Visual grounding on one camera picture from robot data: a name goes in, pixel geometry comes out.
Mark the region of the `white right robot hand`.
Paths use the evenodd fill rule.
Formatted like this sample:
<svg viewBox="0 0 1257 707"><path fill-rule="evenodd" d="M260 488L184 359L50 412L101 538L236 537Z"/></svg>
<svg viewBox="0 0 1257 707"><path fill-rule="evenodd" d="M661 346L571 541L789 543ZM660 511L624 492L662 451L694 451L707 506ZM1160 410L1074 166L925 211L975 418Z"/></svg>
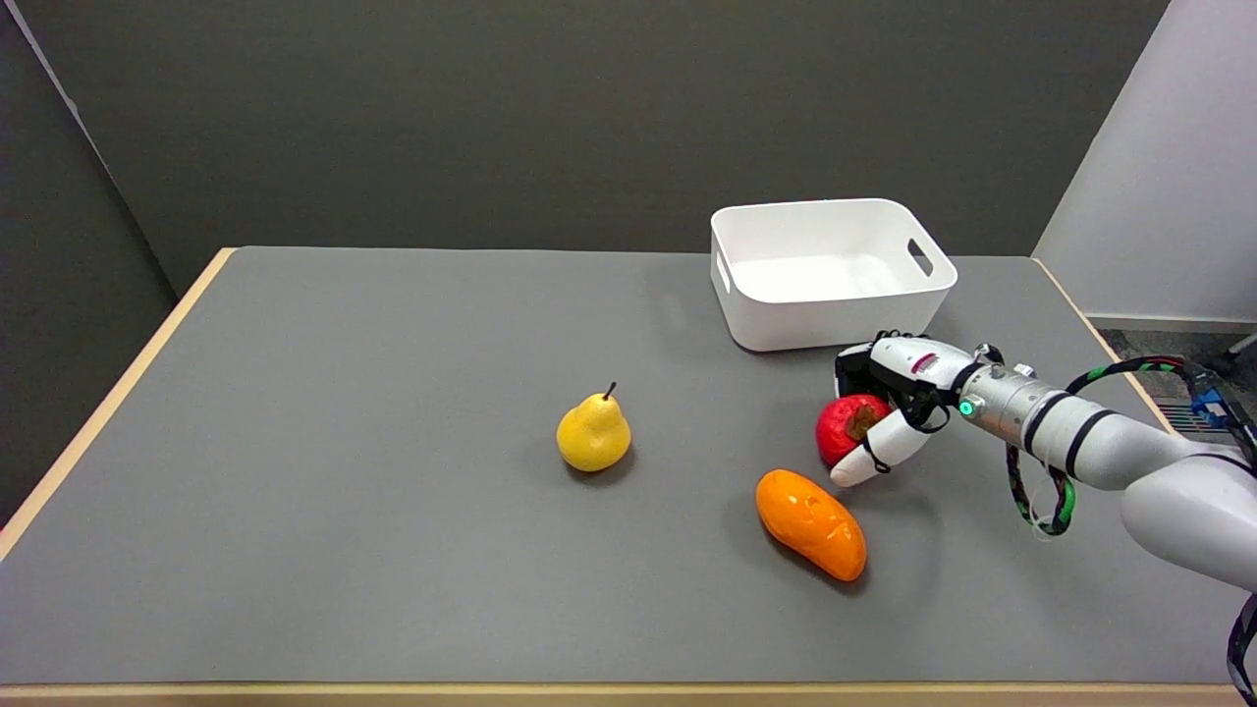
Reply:
<svg viewBox="0 0 1257 707"><path fill-rule="evenodd" d="M930 435L947 426L962 384L979 367L973 351L897 330L840 351L835 359L836 392L875 395L892 413L875 421L843 460L833 462L833 484L851 488L910 460Z"/></svg>

